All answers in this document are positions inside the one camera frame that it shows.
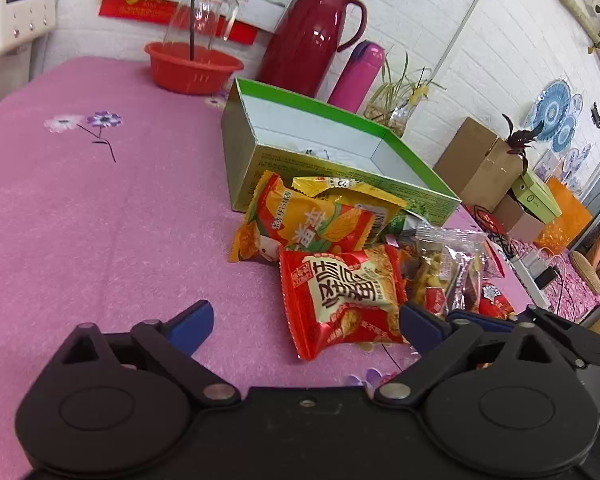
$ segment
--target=orange snack package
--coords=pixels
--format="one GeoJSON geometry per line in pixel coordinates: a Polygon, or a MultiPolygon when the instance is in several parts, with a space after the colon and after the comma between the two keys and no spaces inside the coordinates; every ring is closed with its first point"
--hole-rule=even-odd
{"type": "Polygon", "coordinates": [[[256,255],[277,261],[280,251],[348,253],[360,250],[375,215],[349,205],[309,198],[265,171],[234,238],[231,262],[256,255]]]}
{"type": "Polygon", "coordinates": [[[337,343],[404,343],[398,310],[406,301],[398,250],[280,254],[289,329],[301,359],[337,343]]]}

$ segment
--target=clear plastic snack bag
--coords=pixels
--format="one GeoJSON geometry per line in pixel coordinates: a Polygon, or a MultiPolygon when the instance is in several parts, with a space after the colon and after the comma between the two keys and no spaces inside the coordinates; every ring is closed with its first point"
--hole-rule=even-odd
{"type": "Polygon", "coordinates": [[[445,318],[456,308],[478,311],[486,235],[421,226],[416,230],[420,269],[410,298],[445,318]]]}

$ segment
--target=glass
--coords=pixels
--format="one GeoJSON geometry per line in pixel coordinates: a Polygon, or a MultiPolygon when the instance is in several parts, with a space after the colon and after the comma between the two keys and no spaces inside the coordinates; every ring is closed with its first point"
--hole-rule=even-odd
{"type": "Polygon", "coordinates": [[[185,52],[189,52],[190,35],[193,33],[194,60],[210,62],[209,51],[216,39],[222,14],[226,18],[219,35],[226,41],[238,14],[238,0],[194,0],[193,9],[191,0],[180,0],[164,37],[164,52],[184,57],[185,52]]]}

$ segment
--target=green plant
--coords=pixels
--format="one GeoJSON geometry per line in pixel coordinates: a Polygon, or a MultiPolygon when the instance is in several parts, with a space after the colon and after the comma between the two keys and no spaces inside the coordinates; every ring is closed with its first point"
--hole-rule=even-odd
{"type": "Polygon", "coordinates": [[[525,150],[530,146],[530,142],[536,140],[536,137],[542,132],[542,129],[544,128],[544,121],[540,121],[538,126],[536,126],[533,130],[518,130],[514,132],[513,122],[511,122],[511,119],[509,119],[509,117],[507,117],[505,114],[502,114],[502,116],[509,125],[509,137],[507,137],[506,143],[509,145],[510,150],[507,153],[522,157],[522,174],[525,174],[529,165],[528,160],[526,160],[525,150]]]}
{"type": "Polygon", "coordinates": [[[384,58],[381,72],[382,84],[371,96],[371,99],[369,99],[369,103],[373,104],[374,108],[379,108],[379,113],[367,117],[368,119],[387,124],[394,113],[400,113],[408,105],[415,107],[423,98],[428,98],[430,85],[445,89],[432,80],[430,76],[433,70],[430,68],[422,67],[422,69],[415,71],[416,74],[420,73],[420,76],[417,81],[414,81],[407,74],[408,65],[409,54],[405,52],[402,75],[397,80],[394,80],[391,74],[391,67],[389,67],[386,58],[384,58]]]}

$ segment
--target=decorative plate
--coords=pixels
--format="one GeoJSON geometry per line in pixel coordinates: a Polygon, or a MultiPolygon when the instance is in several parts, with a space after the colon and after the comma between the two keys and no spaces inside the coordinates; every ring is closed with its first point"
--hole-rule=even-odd
{"type": "Polygon", "coordinates": [[[591,143],[588,143],[582,149],[582,151],[580,152],[580,154],[578,155],[576,160],[573,161],[573,164],[571,165],[571,173],[576,173],[580,169],[580,167],[582,166],[582,163],[589,156],[590,152],[591,152],[591,143]]]}
{"type": "Polygon", "coordinates": [[[568,148],[575,133],[576,118],[572,115],[567,115],[560,128],[558,128],[558,132],[551,140],[551,149],[554,150],[554,153],[560,153],[568,148]]]}
{"type": "Polygon", "coordinates": [[[544,121],[544,129],[538,135],[538,140],[549,140],[560,129],[567,116],[570,99],[571,89],[562,80],[551,83],[540,94],[536,102],[536,114],[531,123],[531,127],[535,128],[540,121],[544,121]]]}
{"type": "Polygon", "coordinates": [[[569,102],[569,115],[578,118],[582,111],[582,94],[574,94],[569,102]]]}
{"type": "Polygon", "coordinates": [[[571,148],[564,156],[562,170],[565,172],[571,171],[571,166],[573,165],[574,161],[578,158],[578,155],[580,155],[580,150],[578,150],[577,148],[571,148]]]}

